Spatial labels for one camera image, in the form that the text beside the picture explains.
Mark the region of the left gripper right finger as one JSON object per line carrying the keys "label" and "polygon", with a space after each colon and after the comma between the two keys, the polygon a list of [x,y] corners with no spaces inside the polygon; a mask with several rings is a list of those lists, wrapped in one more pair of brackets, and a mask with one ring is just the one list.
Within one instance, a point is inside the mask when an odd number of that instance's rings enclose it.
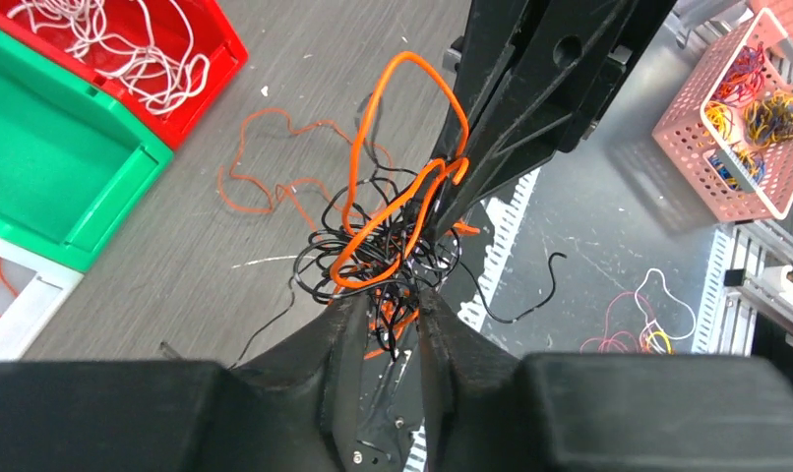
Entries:
{"label": "left gripper right finger", "polygon": [[517,358],[432,291],[419,337],[432,471],[793,471],[793,387],[765,360]]}

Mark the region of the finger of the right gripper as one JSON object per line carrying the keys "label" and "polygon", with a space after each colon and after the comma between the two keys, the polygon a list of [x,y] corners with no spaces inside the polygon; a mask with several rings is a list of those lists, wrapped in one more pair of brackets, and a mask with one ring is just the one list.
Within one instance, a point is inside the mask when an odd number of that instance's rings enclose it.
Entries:
{"label": "finger of the right gripper", "polygon": [[[516,123],[533,128],[506,131],[511,149],[537,141],[545,149],[569,152],[590,125],[602,118],[674,7],[671,1],[553,0],[547,26],[534,38],[534,61],[513,76],[532,81],[538,96]],[[466,138],[453,110],[435,144],[438,156],[454,157]]]}
{"label": "finger of the right gripper", "polygon": [[429,213],[429,235],[440,238],[467,210],[516,178],[549,162],[553,153],[537,141],[511,149],[506,131],[529,135],[515,121],[538,96],[530,79],[513,76],[533,63],[534,38],[545,30],[550,1],[473,1],[463,36],[456,40],[459,62],[454,94],[465,113],[465,155],[470,164],[458,184],[445,184]]}

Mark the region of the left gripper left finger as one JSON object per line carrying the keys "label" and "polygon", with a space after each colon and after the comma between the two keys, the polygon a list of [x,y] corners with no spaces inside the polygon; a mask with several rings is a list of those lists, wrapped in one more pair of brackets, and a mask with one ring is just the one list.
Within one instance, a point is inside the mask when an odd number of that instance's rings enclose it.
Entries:
{"label": "left gripper left finger", "polygon": [[0,471],[346,471],[368,308],[336,301],[234,369],[0,363]]}

